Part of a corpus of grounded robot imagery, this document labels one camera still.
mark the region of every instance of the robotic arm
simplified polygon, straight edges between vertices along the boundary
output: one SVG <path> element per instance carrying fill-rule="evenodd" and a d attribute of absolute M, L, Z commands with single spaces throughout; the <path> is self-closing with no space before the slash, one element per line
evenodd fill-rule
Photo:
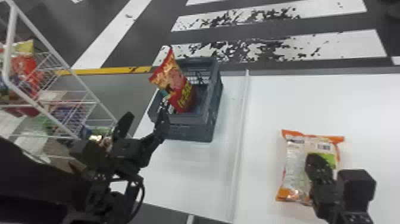
<path fill-rule="evenodd" d="M 335 181 L 327 161 L 310 154 L 305 172 L 312 182 L 310 198 L 318 218 L 329 224 L 373 224 L 367 210 L 376 181 L 365 170 L 340 170 Z"/>
<path fill-rule="evenodd" d="M 74 143 L 70 155 L 94 174 L 90 177 L 92 186 L 84 210 L 70 210 L 63 224 L 75 220 L 126 224 L 136 216 L 145 196 L 139 171 L 148 166 L 152 153 L 164 142 L 170 122 L 166 110 L 162 109 L 152 133 L 142 139 L 126 139 L 133 119 L 132 113 L 121 118 L 112 134 L 112 145 L 108 147 L 94 141 Z M 117 181 L 127 181 L 124 194 L 110 191 L 110 184 Z M 142 195 L 134 209 L 139 191 Z"/>

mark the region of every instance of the dark blue basket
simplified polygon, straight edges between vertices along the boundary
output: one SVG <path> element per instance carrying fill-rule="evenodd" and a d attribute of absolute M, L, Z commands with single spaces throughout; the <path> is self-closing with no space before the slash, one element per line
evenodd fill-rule
<path fill-rule="evenodd" d="M 218 62 L 214 58 L 187 58 L 177 63 L 193 84 L 195 105 L 188 113 L 176 114 L 158 91 L 148 115 L 155 122 L 160 108 L 167 107 L 171 121 L 168 139 L 211 142 L 223 90 Z"/>

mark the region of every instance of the yellow line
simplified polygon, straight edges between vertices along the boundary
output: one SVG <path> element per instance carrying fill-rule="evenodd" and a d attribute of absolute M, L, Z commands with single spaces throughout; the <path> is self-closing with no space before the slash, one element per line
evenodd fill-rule
<path fill-rule="evenodd" d="M 114 68 L 101 68 L 101 69 L 76 69 L 73 70 L 78 75 L 92 75 L 92 74 L 135 74 L 150 72 L 151 66 L 141 67 L 114 67 Z M 70 75 L 68 70 L 60 70 L 57 74 L 62 76 Z"/>

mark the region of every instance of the white stripe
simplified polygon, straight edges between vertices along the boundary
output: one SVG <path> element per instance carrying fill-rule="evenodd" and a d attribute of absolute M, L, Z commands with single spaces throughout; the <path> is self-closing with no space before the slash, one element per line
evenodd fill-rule
<path fill-rule="evenodd" d="M 193 224 L 195 222 L 195 216 L 190 214 L 187 216 L 186 224 Z"/>
<path fill-rule="evenodd" d="M 76 4 L 76 3 L 79 3 L 79 2 L 83 2 L 84 0 L 71 0 L 71 1 Z"/>
<path fill-rule="evenodd" d="M 392 61 L 395 66 L 400 66 L 400 56 L 392 57 Z"/>
<path fill-rule="evenodd" d="M 159 66 L 169 47 L 163 46 L 153 66 Z M 284 39 L 245 39 L 173 45 L 176 58 L 215 56 L 222 63 L 257 61 L 335 60 L 387 57 L 376 30 L 321 33 Z"/>
<path fill-rule="evenodd" d="M 179 17 L 172 32 L 262 23 L 271 19 L 316 18 L 365 13 L 363 0 L 303 0 Z"/>
<path fill-rule="evenodd" d="M 72 68 L 100 68 L 150 2 L 151 0 L 130 0 Z"/>
<path fill-rule="evenodd" d="M 227 1 L 227 0 L 188 0 L 186 5 L 198 5 L 210 2 L 219 2 L 219 1 Z"/>

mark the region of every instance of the floor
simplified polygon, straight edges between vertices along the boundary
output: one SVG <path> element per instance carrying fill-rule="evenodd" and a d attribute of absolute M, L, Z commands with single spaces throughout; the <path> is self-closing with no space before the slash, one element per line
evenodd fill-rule
<path fill-rule="evenodd" d="M 169 47 L 177 58 L 215 57 L 224 75 L 244 69 L 400 65 L 400 21 L 386 17 L 388 3 L 381 0 L 15 2 L 75 69 L 158 66 Z M 4 30 L 0 24 L 0 40 Z M 134 133 L 155 90 L 148 77 L 82 79 L 116 117 L 135 114 Z M 59 85 L 68 85 L 68 79 L 63 77 Z M 135 223 L 186 223 L 187 218 L 145 205 Z M 203 218 L 194 222 L 215 223 Z"/>

